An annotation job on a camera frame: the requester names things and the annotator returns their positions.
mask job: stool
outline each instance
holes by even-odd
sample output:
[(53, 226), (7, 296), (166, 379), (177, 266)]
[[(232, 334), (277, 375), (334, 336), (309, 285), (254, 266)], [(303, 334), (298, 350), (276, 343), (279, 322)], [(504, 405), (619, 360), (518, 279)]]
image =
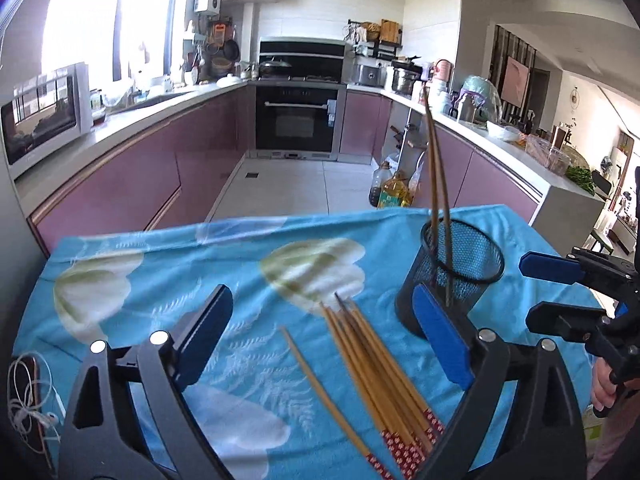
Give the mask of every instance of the stool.
[(594, 250), (597, 244), (600, 244), (599, 252), (603, 253), (604, 251), (607, 251), (607, 253), (609, 253), (609, 256), (613, 254), (613, 243), (611, 240), (609, 240), (609, 238), (607, 238), (604, 233), (601, 233), (594, 229), (593, 231), (591, 231), (591, 236), (596, 239), (596, 241), (591, 246), (591, 251)]

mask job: microwave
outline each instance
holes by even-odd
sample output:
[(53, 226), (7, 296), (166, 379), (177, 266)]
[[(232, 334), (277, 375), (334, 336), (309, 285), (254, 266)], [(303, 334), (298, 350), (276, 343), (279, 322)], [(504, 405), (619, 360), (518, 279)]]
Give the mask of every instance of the microwave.
[(1, 102), (2, 148), (13, 179), (93, 125), (85, 63), (39, 75)]

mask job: black wire rim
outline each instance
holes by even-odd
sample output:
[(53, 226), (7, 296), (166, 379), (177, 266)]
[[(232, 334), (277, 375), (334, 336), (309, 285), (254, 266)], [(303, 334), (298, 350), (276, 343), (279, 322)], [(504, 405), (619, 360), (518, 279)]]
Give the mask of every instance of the black wire rim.
[[(440, 222), (440, 224), (442, 224), (444, 219), (440, 218), (438, 221)], [(502, 253), (501, 248), (498, 247), (498, 244), (495, 243), (491, 238), (489, 238), (487, 234), (485, 234), (480, 229), (478, 229), (475, 225), (471, 225), (468, 222), (464, 222), (462, 220), (456, 220), (453, 218), (451, 219), (451, 223), (462, 224), (471, 228), (473, 231), (477, 232), (479, 235), (481, 235), (481, 237), (485, 238), (493, 247), (496, 248), (498, 256), (500, 256), (498, 271), (490, 278), (487, 278), (485, 280), (476, 280), (475, 278), (467, 276), (466, 274), (461, 274), (459, 272), (456, 272), (453, 269), (449, 269), (449, 267), (447, 267), (447, 264), (441, 261), (435, 254), (433, 254), (431, 252), (431, 248), (427, 245), (427, 234), (428, 234), (429, 228), (431, 227), (431, 221), (428, 221), (425, 225), (422, 226), (422, 231), (420, 232), (420, 238), (421, 238), (420, 243), (422, 244), (422, 248), (426, 251), (427, 257), (431, 259), (431, 263), (433, 264), (435, 262), (436, 266), (439, 269), (442, 269), (444, 272), (451, 275), (452, 277), (458, 280), (463, 280), (468, 283), (473, 283), (474, 285), (491, 285), (492, 283), (495, 283), (498, 280), (500, 280), (500, 278), (504, 274), (504, 254)]]

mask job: human hand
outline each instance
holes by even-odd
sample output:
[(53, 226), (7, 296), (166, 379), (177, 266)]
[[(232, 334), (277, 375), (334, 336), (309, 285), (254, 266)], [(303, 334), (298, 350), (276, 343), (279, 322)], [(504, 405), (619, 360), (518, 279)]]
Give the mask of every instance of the human hand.
[[(617, 386), (611, 382), (609, 375), (611, 367), (602, 358), (598, 357), (593, 366), (593, 379), (591, 381), (591, 402), (597, 411), (603, 410), (606, 406), (610, 408), (616, 401)], [(627, 381), (625, 386), (630, 390), (640, 390), (640, 379)]]

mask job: stove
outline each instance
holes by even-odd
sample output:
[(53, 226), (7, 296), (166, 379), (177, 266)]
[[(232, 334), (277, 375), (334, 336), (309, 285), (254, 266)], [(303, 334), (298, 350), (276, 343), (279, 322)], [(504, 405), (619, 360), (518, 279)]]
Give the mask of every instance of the stove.
[(337, 160), (342, 138), (350, 46), (314, 38), (263, 38), (260, 61), (291, 65), (289, 75), (256, 83), (255, 143), (250, 156)]

